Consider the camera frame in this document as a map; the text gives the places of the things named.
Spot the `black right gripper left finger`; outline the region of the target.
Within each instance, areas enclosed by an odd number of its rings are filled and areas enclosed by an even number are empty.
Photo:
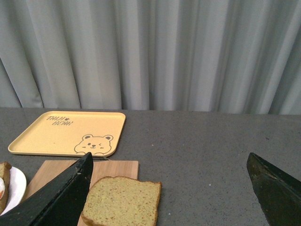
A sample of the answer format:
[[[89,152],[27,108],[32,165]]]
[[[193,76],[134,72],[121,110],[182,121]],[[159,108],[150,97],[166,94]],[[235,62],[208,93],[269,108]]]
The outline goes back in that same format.
[[[76,226],[93,173],[85,154],[31,197],[0,217],[2,226]]]

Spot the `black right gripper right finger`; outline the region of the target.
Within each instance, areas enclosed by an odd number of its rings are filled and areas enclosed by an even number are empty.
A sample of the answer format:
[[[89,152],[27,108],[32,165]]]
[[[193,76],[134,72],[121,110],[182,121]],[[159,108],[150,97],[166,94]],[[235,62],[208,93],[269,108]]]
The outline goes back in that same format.
[[[246,167],[268,224],[299,226],[301,182],[255,153],[249,154]]]

